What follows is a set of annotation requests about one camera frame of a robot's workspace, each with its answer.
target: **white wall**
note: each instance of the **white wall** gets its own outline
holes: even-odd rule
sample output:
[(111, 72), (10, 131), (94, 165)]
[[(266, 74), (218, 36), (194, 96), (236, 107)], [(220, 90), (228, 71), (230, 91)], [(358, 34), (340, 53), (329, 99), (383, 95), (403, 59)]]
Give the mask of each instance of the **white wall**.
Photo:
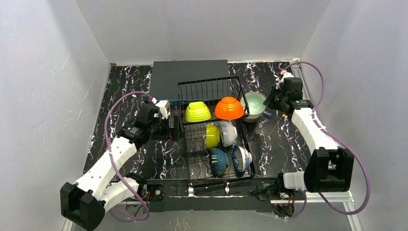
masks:
[[(408, 3), (333, 0), (302, 60), (321, 68), (326, 96), (318, 114), (361, 155), (371, 200), (358, 217), (364, 230), (407, 230)], [(320, 79), (302, 66), (313, 102)], [(351, 191), (359, 206), (365, 183), (357, 163)]]
[(75, 0), (0, 3), (1, 230), (61, 230), (109, 69)]
[(330, 0), (76, 0), (110, 63), (300, 57)]

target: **yellow bowl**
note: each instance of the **yellow bowl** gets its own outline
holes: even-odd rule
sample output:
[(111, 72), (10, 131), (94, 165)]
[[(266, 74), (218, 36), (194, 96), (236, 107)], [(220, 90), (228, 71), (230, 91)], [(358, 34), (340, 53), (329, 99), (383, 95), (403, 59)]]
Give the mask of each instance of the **yellow bowl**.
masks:
[(215, 148), (219, 144), (219, 130), (214, 125), (207, 125), (205, 129), (205, 144), (207, 148)]
[(211, 119), (211, 112), (204, 102), (192, 102), (186, 109), (187, 122), (202, 122)]

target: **black metal rack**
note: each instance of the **black metal rack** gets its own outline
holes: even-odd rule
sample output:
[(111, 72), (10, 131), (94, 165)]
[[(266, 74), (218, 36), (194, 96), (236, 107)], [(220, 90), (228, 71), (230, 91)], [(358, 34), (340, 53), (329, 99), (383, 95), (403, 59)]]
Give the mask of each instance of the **black metal rack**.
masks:
[[(231, 120), (236, 127), (238, 138), (230, 147), (223, 147), (218, 144), (217, 148), (227, 154), (228, 168), (219, 177), (213, 176), (211, 165), (211, 154), (205, 145), (205, 131), (208, 124), (212, 124), (220, 129), (221, 119), (214, 116), (216, 104), (224, 97), (231, 96), (240, 100), (243, 96), (245, 105), (248, 105), (242, 85), (238, 76), (222, 77), (213, 79), (203, 79), (197, 81), (181, 82), (178, 84), (178, 99), (181, 108), (181, 123), (186, 143), (187, 166), (189, 171), (189, 181), (193, 187), (205, 187), (226, 182), (252, 179), (255, 176), (255, 166), (253, 162), (250, 169), (243, 173), (237, 173), (232, 160), (232, 149), (234, 145), (244, 146), (251, 154), (248, 141), (242, 125), (242, 119)], [(202, 101), (210, 109), (212, 118), (204, 122), (187, 122), (184, 114), (191, 102)], [(244, 107), (244, 116), (249, 115), (249, 107)]]
[(188, 122), (185, 119), (186, 109), (189, 103), (202, 101), (208, 106), (211, 112), (211, 119), (206, 122), (220, 121), (214, 116), (217, 103), (224, 97), (231, 96), (238, 101), (243, 96), (245, 101), (244, 115), (249, 116), (249, 107), (245, 94), (242, 90), (240, 78), (238, 76), (202, 79), (196, 81), (180, 82), (178, 84), (178, 100), (181, 108), (181, 121), (184, 125), (198, 124), (202, 122)]

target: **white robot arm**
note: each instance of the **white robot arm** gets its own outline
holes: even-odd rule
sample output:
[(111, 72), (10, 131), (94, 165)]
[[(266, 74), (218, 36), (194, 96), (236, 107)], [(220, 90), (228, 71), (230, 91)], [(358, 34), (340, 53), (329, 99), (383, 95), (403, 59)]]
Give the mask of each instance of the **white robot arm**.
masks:
[[(175, 116), (174, 128), (169, 126), (169, 107), (167, 100), (155, 105), (143, 104), (138, 115), (125, 123), (111, 144), (112, 157), (118, 169), (149, 139), (179, 139), (178, 117)], [(94, 230), (109, 209), (133, 196), (123, 182), (108, 186), (114, 176), (110, 155), (106, 151), (74, 184), (67, 182), (61, 188), (61, 214), (86, 230)], [(125, 180), (138, 194), (146, 184), (146, 180), (135, 173), (126, 175)]]
[(350, 187), (354, 156), (343, 149), (322, 130), (309, 100), (303, 100), (301, 78), (281, 72), (282, 79), (272, 86), (264, 104), (286, 113), (299, 129), (312, 154), (305, 171), (280, 173), (276, 182), (278, 193), (290, 190), (345, 192)]

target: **orange bowl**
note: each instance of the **orange bowl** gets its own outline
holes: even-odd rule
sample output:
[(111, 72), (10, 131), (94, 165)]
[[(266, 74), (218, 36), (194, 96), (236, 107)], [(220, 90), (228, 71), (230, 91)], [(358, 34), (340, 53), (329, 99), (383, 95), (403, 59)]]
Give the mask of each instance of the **orange bowl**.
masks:
[(244, 114), (241, 103), (234, 97), (224, 97), (216, 105), (214, 115), (219, 119), (238, 119)]

